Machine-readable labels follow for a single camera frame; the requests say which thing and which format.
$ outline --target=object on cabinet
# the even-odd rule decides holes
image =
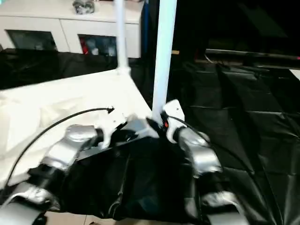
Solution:
[[[83,38],[80,38],[80,45],[81,45],[83,54],[85,54],[85,55],[88,54],[89,51],[88,51],[88,48],[87,48],[86,43]]]
[[[95,39],[88,39],[86,41],[86,45],[89,49],[89,52],[92,54],[92,55],[99,55],[99,49],[96,47],[96,41]]]
[[[93,1],[90,0],[75,0],[73,2],[73,7],[77,14],[90,14],[95,11],[95,5]]]

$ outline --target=black fabric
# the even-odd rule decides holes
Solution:
[[[112,67],[103,60],[71,53],[3,52],[1,89]],[[134,64],[132,75],[151,104],[153,77],[145,76],[143,66]],[[289,70],[171,66],[168,99],[177,98],[186,121],[209,135],[252,225],[299,224],[299,89]],[[163,139],[145,139],[79,162],[62,190],[63,210],[188,222],[184,202],[195,197],[190,170],[176,147]]]

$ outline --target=red object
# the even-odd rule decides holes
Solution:
[[[88,50],[88,47],[86,46],[83,38],[80,39],[80,44],[81,44],[83,54],[85,54],[85,55],[88,54],[89,50]]]

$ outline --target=white pole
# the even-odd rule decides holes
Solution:
[[[117,16],[117,54],[118,68],[128,68],[125,38],[125,0],[115,0]]]
[[[176,5],[177,0],[160,0],[159,4],[156,65],[152,103],[153,119],[159,123],[162,123],[160,113],[165,105],[168,90]]]

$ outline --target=white cabinet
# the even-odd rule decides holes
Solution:
[[[95,2],[95,12],[77,15],[73,0],[7,0],[0,5],[0,45],[5,48],[55,49],[83,53],[82,41],[115,45],[116,15],[113,1]],[[125,3],[127,56],[141,56],[141,16],[144,2]],[[108,53],[111,49],[99,51]]]

